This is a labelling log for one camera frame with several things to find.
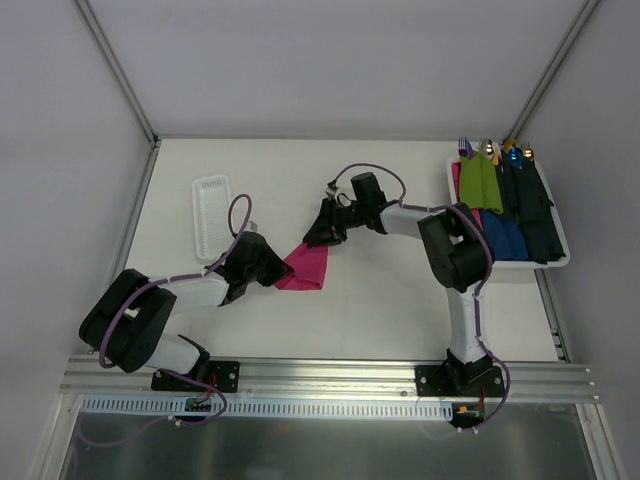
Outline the magenta paper napkin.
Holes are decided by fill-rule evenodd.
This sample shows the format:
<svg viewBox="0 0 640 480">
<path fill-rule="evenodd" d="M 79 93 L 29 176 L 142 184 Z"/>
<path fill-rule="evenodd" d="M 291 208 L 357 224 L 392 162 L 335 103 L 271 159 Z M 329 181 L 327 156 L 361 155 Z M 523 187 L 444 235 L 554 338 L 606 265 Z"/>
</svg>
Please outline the magenta paper napkin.
<svg viewBox="0 0 640 480">
<path fill-rule="evenodd" d="M 293 272 L 278 280 L 275 287 L 283 291 L 319 291 L 324 287 L 328 266 L 327 246 L 308 247 L 301 243 L 286 258 Z"/>
</svg>

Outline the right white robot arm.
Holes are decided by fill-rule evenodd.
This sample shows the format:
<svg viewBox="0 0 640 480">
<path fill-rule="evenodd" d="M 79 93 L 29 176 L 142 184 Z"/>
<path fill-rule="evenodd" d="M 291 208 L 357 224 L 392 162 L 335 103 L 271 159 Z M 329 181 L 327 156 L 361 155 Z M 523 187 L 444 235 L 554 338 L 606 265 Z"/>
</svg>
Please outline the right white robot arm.
<svg viewBox="0 0 640 480">
<path fill-rule="evenodd" d="M 409 206 L 390 201 L 372 172 L 351 179 L 355 198 L 338 199 L 334 181 L 327 185 L 318 216 L 303 237 L 316 248 L 339 245 L 347 231 L 367 227 L 382 235 L 402 235 L 422 242 L 431 271 L 446 289 L 451 339 L 446 359 L 431 374 L 418 377 L 418 388 L 471 396 L 489 381 L 493 359 L 483 340 L 483 290 L 494 263 L 488 240 L 469 207 Z"/>
</svg>

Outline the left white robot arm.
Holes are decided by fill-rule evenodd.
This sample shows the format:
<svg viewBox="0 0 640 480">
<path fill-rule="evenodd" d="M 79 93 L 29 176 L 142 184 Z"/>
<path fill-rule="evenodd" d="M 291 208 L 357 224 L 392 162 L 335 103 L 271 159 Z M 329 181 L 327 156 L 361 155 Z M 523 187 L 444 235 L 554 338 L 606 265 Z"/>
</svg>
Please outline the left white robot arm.
<svg viewBox="0 0 640 480">
<path fill-rule="evenodd" d="M 136 269 L 122 271 L 79 327 L 79 338 L 95 349 L 105 368 L 156 371 L 151 389 L 195 392 L 207 385 L 235 391 L 239 365 L 219 367 L 197 342 L 165 332 L 171 316 L 222 307 L 241 298 L 252 283 L 272 287 L 293 273 L 266 239 L 243 232 L 221 259 L 200 273 L 152 280 Z"/>
</svg>

